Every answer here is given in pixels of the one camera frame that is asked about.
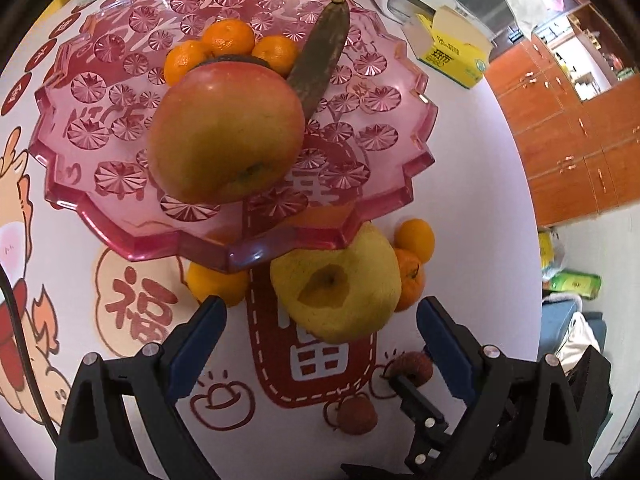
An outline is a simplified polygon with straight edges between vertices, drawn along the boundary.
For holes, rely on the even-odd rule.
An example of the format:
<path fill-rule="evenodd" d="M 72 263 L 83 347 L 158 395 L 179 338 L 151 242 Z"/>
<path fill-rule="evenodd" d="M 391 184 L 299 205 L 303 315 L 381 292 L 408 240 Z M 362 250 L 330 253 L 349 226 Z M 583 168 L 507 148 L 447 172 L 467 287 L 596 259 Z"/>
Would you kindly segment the mandarin orange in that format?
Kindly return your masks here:
<path fill-rule="evenodd" d="M 202 44 L 215 56 L 248 55 L 255 47 L 254 30 L 243 21 L 229 18 L 209 25 Z"/>
<path fill-rule="evenodd" d="M 265 36 L 252 50 L 254 58 L 260 58 L 278 74 L 287 77 L 299 56 L 299 47 L 292 39 L 282 36 Z"/>

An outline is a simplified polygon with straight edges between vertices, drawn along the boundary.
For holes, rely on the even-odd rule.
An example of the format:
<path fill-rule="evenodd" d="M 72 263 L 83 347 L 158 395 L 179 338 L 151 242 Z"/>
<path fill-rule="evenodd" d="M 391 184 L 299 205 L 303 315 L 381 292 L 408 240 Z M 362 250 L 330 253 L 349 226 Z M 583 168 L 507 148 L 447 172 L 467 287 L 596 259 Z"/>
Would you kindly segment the dark avocado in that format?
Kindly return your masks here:
<path fill-rule="evenodd" d="M 270 70 L 271 66 L 268 62 L 263 60 L 262 58 L 256 58 L 253 55 L 244 55 L 244 54 L 226 54 L 221 56 L 214 56 L 213 58 L 208 58 L 207 60 L 198 63 L 196 67 L 206 66 L 210 64 L 216 63 L 244 63 L 244 64 L 252 64 L 257 66 L 262 66 L 268 68 Z"/>

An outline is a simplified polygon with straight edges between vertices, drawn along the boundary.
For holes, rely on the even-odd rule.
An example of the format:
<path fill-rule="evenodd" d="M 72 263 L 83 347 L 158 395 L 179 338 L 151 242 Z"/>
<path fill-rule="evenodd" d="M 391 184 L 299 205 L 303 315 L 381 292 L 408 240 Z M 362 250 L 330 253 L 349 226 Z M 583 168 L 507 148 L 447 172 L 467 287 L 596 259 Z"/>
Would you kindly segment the red yellow apple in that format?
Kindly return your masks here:
<path fill-rule="evenodd" d="M 197 67 L 157 107 L 146 137 L 149 170 L 180 202 L 238 202 L 288 174 L 305 126 L 302 104 L 273 70 L 244 63 Z"/>

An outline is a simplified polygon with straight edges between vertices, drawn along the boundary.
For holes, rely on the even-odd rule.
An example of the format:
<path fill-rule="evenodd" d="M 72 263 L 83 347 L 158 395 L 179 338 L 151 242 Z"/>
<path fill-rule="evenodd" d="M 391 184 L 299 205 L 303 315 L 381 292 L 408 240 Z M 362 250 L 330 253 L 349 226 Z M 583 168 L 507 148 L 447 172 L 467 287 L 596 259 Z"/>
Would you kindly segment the overripe brown banana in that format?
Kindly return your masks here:
<path fill-rule="evenodd" d="M 330 0 L 311 29 L 286 78 L 302 104 L 306 122 L 316 111 L 340 59 L 350 27 L 346 0 Z"/>

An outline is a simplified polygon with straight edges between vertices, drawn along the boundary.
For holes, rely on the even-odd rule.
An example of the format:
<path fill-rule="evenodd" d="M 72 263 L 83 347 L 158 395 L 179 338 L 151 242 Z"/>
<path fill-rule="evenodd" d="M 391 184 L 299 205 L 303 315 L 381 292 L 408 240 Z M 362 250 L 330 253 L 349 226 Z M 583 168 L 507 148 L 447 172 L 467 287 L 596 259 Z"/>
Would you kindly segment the small mandarin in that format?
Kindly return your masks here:
<path fill-rule="evenodd" d="M 203 302 L 208 296 L 217 296 L 224 300 L 228 308 L 232 308 L 244 300 L 250 284 L 250 274 L 247 270 L 222 273 L 191 262 L 186 271 L 186 284 L 199 302 Z"/>
<path fill-rule="evenodd" d="M 425 220 L 409 219 L 396 228 L 394 244 L 415 254 L 422 263 L 427 263 L 435 252 L 435 233 Z"/>

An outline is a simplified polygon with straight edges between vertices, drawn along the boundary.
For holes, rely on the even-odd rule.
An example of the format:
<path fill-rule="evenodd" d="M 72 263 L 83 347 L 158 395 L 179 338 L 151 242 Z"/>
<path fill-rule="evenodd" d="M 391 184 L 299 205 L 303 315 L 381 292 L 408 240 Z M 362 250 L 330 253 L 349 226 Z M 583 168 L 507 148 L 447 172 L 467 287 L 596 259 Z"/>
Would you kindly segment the pink glass fruit bowl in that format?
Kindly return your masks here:
<path fill-rule="evenodd" d="M 217 56 L 168 84 L 168 54 L 232 18 L 293 41 L 303 68 Z M 47 201 L 124 258 L 235 272 L 342 248 L 410 203 L 434 162 L 426 84 L 351 1 L 101 0 L 58 46 L 29 151 Z"/>

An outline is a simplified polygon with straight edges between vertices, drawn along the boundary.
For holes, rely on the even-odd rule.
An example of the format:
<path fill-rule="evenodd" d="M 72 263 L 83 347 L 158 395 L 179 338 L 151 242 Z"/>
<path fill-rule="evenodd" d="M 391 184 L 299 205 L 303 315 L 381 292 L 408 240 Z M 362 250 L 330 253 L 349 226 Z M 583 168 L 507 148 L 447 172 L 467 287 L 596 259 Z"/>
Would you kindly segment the wooden cabinet wall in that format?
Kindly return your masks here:
<path fill-rule="evenodd" d="M 537 226 L 639 199 L 639 0 L 541 0 L 487 73 L 524 166 Z"/>

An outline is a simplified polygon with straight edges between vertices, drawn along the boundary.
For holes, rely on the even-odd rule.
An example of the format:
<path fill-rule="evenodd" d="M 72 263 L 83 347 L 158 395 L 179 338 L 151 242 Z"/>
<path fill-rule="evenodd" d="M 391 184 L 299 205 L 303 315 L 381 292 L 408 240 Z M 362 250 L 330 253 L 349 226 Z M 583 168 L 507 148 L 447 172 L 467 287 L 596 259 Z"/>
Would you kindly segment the yellow speckled pear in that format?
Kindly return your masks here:
<path fill-rule="evenodd" d="M 393 247 L 370 222 L 344 249 L 294 249 L 272 260 L 270 282 L 288 316 L 327 344 L 382 330 L 401 293 Z"/>

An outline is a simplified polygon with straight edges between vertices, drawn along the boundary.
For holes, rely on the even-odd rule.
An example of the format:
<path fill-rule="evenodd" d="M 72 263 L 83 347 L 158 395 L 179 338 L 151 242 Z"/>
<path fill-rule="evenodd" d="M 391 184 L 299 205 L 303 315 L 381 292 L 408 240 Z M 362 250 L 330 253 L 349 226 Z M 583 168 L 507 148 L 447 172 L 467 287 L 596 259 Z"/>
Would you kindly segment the printed white tablecloth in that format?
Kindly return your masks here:
<path fill-rule="evenodd" d="M 1 119 L 1 245 L 30 255 L 2 260 L 26 316 L 45 313 L 50 327 L 39 338 L 58 350 L 32 350 L 36 370 L 48 372 L 45 393 L 67 388 L 89 352 L 107 354 L 94 318 L 94 277 L 124 270 L 76 214 L 43 197 L 43 166 L 26 152 L 37 120 L 35 90 L 50 68 L 26 64 L 70 16 L 61 10 L 21 38 L 1 76 L 3 92 L 24 84 L 14 109 Z M 423 218 L 436 246 L 426 267 L 426 290 L 483 344 L 507 356 L 533 359 L 541 310 L 534 208 L 521 157 L 486 82 L 465 90 L 430 73 L 427 95 L 438 106 L 430 139 L 434 166 L 413 182 L 414 199 L 378 220 L 385 232 Z M 204 376 L 178 409 L 204 454 L 226 479 L 329 479 L 341 464 L 398 471 L 412 437 L 410 422 L 385 389 L 375 399 L 380 421 L 370 434 L 332 430 L 320 405 L 280 408 L 262 390 L 250 350 L 244 306 L 230 310 L 227 327 Z"/>

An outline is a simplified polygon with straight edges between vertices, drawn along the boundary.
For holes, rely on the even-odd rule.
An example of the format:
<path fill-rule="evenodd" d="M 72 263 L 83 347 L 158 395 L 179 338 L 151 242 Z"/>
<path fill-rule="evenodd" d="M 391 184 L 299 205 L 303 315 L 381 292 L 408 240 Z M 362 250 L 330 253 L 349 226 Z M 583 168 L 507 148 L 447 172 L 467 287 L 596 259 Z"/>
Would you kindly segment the red lychee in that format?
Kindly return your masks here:
<path fill-rule="evenodd" d="M 422 351 L 405 352 L 394 359 L 386 368 L 386 377 L 405 377 L 415 387 L 421 387 L 431 380 L 434 366 Z"/>
<path fill-rule="evenodd" d="M 378 413 L 368 396 L 357 394 L 337 408 L 336 424 L 343 434 L 363 436 L 378 426 Z"/>

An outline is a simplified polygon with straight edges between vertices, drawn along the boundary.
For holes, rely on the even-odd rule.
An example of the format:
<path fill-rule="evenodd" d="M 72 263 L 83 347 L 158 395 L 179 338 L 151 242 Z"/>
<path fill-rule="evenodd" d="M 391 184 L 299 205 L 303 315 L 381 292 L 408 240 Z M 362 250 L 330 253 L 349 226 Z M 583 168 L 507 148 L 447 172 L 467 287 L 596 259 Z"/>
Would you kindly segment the yellow tissue box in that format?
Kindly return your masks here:
<path fill-rule="evenodd" d="M 465 89 L 480 82 L 489 66 L 492 43 L 448 6 L 432 16 L 416 12 L 402 25 L 414 56 Z"/>

